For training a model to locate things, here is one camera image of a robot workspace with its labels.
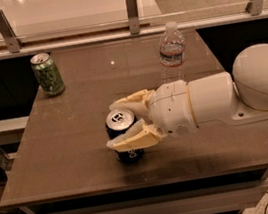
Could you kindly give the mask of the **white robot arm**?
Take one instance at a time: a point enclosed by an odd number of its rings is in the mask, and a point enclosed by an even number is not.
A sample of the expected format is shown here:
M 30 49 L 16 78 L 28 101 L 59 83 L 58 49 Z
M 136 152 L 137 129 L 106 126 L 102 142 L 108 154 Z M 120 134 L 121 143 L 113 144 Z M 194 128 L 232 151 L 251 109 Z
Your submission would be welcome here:
M 109 140 L 107 147 L 119 152 L 147 148 L 167 136 L 178 137 L 215 124 L 268 127 L 268 44 L 247 47 L 233 64 L 230 73 L 173 81 L 113 102 L 110 110 L 127 110 L 140 119 Z

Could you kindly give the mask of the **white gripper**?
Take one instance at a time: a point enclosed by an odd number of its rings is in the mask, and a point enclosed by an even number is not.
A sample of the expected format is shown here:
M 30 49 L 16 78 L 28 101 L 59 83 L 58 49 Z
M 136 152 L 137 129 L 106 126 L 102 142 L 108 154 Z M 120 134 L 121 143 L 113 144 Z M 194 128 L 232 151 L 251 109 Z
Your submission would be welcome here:
M 197 127 L 189 106 L 189 93 L 184 80 L 161 85 L 154 90 L 142 89 L 112 102 L 109 110 L 130 110 L 140 119 L 125 134 L 108 140 L 107 147 L 118 152 L 152 147 L 162 141 L 163 135 L 173 137 L 194 132 Z

